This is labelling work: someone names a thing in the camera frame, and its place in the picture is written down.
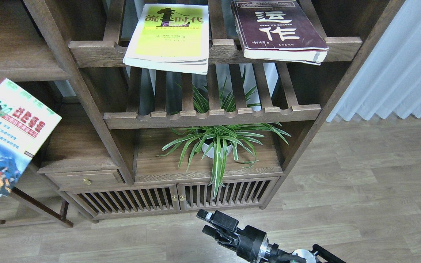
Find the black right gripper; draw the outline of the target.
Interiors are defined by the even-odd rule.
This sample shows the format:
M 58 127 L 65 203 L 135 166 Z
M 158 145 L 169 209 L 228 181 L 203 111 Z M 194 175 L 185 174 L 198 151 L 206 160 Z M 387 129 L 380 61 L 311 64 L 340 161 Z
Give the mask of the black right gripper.
M 265 258 L 269 244 L 266 232 L 252 226 L 239 229 L 238 220 L 220 211 L 211 213 L 200 209 L 197 218 L 212 222 L 215 226 L 204 226 L 202 233 L 214 238 L 219 245 L 235 251 L 240 258 L 251 263 L 260 263 Z

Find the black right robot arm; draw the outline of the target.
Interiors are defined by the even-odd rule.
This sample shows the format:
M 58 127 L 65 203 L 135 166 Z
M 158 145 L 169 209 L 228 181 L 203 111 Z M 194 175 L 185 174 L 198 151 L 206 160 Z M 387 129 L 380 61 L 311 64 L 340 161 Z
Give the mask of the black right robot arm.
M 319 263 L 319 256 L 328 263 L 343 262 L 318 244 L 314 244 L 312 250 L 296 249 L 290 253 L 285 252 L 279 249 L 278 244 L 269 243 L 266 232 L 252 226 L 239 229 L 238 220 L 220 211 L 211 213 L 200 209 L 197 218 L 211 224 L 203 228 L 203 233 L 212 236 L 219 245 L 235 251 L 237 256 L 251 263 Z

